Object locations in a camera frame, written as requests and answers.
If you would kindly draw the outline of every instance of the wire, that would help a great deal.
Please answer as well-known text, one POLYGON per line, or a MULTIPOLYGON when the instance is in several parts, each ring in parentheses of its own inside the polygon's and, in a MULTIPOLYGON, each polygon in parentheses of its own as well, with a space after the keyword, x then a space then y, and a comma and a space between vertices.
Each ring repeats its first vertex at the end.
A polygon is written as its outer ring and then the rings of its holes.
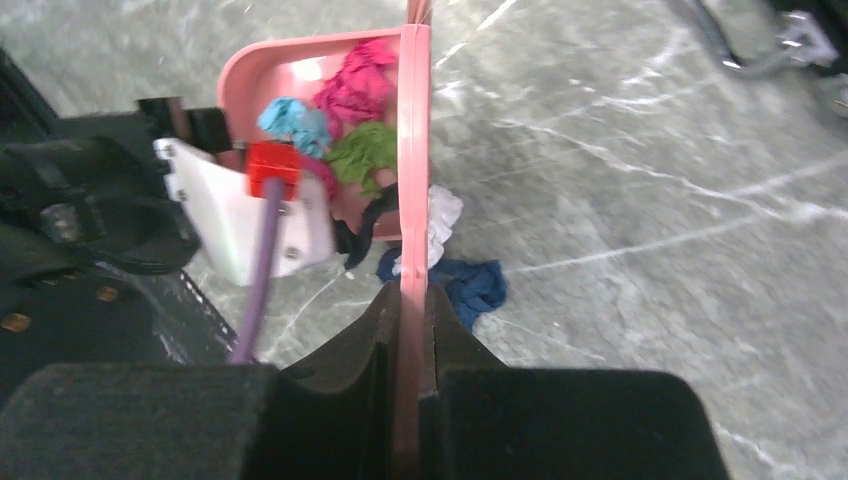
POLYGON ((265 218, 259 231, 259 251, 253 272, 253 285, 247 297, 241 331, 230 353, 231 364, 253 361, 253 347, 262 329, 265 308, 268 306, 271 273, 274 267, 274 250, 277 247, 277 231, 280 226, 280 202, 283 200, 283 181, 270 178, 262 185, 265 193, 265 218))

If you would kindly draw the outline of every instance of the pink plastic bin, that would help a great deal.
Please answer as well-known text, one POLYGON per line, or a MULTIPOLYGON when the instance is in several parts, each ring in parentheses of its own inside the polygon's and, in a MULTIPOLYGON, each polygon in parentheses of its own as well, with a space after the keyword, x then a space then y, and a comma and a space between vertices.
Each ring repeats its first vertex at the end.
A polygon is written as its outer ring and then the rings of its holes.
MULTIPOLYGON (((410 10, 410 18, 427 22, 429 2, 410 10)), ((397 127, 398 173, 379 172, 377 181, 399 183, 400 212, 386 214, 375 228, 377 240, 403 240, 401 256, 401 324, 399 331, 396 414, 396 451, 415 451, 417 444, 417 386, 421 372, 424 335, 424 298, 427 290, 427 222, 430 135, 430 27, 410 24, 386 30, 343 33, 250 45, 224 67, 218 84, 218 104, 227 113, 233 139, 267 140, 256 126, 259 114, 276 97, 292 96, 310 102, 323 82, 341 67, 345 55, 360 41, 386 38, 398 52, 392 79, 398 95, 384 121, 397 127)), ((336 218, 358 229, 369 199, 358 185, 340 186, 333 202, 336 218)))

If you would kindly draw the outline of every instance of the blue cloth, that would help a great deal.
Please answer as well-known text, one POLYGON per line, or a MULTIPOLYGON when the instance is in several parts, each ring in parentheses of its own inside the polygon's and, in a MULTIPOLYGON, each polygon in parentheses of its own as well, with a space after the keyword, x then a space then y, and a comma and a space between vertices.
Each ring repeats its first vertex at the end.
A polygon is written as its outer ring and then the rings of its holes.
MULTIPOLYGON (((392 267, 399 256, 400 249, 393 248, 380 259, 377 276, 383 283, 398 278, 392 267)), ((480 314, 495 311, 506 303, 507 284, 498 260, 475 264, 443 258, 430 269, 429 277, 430 283, 444 287, 456 316, 469 330, 480 314)))
POLYGON ((324 148, 332 141, 324 112, 310 110, 294 97, 280 97, 272 101, 259 115, 256 124, 271 138, 291 138, 300 153, 314 158, 322 158, 324 148))

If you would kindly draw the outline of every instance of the white cloth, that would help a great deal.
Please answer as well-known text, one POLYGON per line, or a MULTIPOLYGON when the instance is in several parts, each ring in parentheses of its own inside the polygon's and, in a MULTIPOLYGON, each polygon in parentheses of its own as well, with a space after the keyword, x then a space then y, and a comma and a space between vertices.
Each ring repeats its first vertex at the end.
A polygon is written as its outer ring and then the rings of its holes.
MULTIPOLYGON (((445 242, 453 235, 453 225, 462 214, 463 203, 447 188, 430 185, 430 219, 427 225, 427 269, 439 263, 445 254, 445 242)), ((392 273, 400 274, 400 257, 392 273)))

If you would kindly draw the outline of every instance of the floor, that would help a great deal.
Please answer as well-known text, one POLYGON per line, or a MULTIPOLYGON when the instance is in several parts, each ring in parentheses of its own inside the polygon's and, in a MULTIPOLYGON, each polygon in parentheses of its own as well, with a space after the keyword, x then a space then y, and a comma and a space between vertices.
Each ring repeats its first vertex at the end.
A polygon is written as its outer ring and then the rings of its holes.
MULTIPOLYGON (((711 3, 743 51, 771 31, 751 2, 711 3)), ((242 46, 394 26, 404 6, 0 0, 0 35, 64 115, 201 106, 242 46)), ((663 0, 434 12, 433 179, 466 204, 448 252, 501 259, 511 287, 478 338, 516 366, 680 375, 735 478, 843 478, 848 128, 805 79, 722 75, 663 0)), ((356 318, 373 253, 354 279, 333 264, 278 281, 261 358, 289 364, 356 318)), ((244 292, 189 272, 237 323, 244 292)))

